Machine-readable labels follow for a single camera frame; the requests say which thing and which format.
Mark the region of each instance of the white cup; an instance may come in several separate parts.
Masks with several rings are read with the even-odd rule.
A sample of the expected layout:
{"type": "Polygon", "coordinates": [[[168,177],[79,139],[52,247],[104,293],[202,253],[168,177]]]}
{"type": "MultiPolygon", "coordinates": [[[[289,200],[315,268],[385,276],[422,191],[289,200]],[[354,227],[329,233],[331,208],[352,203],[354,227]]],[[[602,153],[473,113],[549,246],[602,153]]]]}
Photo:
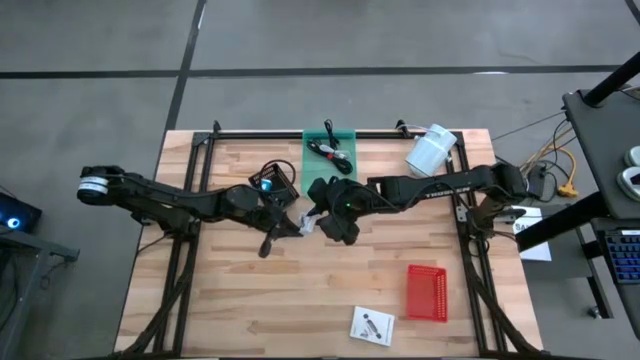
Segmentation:
{"type": "Polygon", "coordinates": [[[425,136],[416,136],[416,143],[404,160],[414,175],[433,176],[447,159],[449,150],[457,140],[447,129],[433,124],[425,136]]]}

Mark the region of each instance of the blue light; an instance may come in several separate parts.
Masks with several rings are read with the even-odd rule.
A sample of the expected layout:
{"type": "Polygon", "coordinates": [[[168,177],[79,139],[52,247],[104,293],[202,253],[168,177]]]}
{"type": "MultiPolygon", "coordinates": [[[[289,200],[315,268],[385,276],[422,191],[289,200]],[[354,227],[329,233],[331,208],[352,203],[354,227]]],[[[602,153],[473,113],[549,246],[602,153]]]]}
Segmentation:
{"type": "Polygon", "coordinates": [[[17,229],[20,226],[20,220],[17,218],[11,218],[7,220],[7,226],[9,229],[17,229]]]}

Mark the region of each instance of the keyboard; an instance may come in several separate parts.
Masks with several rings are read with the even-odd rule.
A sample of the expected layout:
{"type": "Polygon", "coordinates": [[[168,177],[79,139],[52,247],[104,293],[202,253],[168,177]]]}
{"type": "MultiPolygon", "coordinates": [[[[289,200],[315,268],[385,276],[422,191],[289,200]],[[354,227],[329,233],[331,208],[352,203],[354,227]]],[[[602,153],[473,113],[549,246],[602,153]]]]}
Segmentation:
{"type": "Polygon", "coordinates": [[[640,284],[640,229],[605,231],[605,256],[618,284],[640,284]]]}

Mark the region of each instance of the white paper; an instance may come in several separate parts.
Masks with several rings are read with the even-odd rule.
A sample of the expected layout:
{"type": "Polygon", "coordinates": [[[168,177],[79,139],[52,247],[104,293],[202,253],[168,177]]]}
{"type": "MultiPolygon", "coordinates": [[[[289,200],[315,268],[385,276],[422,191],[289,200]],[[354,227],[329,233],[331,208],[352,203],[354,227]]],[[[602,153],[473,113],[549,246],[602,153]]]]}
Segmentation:
{"type": "MultiPolygon", "coordinates": [[[[523,209],[526,211],[526,213],[522,217],[518,218],[513,223],[514,234],[517,234],[520,231],[542,220],[542,213],[540,212],[540,208],[526,206],[512,206],[512,208],[523,209]]],[[[551,251],[549,250],[549,243],[545,242],[538,246],[532,247],[529,250],[521,252],[520,258],[523,260],[551,261],[551,251]]]]}
{"type": "Polygon", "coordinates": [[[356,306],[351,323],[351,337],[374,344],[391,346],[395,316],[356,306]]]}

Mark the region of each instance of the green mat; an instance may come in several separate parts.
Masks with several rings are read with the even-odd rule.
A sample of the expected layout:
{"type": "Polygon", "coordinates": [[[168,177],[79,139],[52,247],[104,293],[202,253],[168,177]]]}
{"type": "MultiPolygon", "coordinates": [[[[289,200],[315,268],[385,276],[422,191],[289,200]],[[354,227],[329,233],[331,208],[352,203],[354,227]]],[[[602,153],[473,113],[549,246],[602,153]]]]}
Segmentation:
{"type": "Polygon", "coordinates": [[[358,179],[358,167],[356,166],[356,131],[353,129],[334,129],[333,136],[340,141],[338,150],[349,152],[349,162],[353,166],[353,171],[349,175],[345,175],[338,171],[333,163],[327,158],[322,157],[313,151],[307,149],[307,140],[318,139],[323,144],[329,145],[329,135],[326,129],[309,129],[302,132],[302,176],[300,179],[301,191],[307,196],[307,190],[313,181],[319,177],[329,181],[332,176],[339,178],[347,178],[351,180],[358,179]]]}

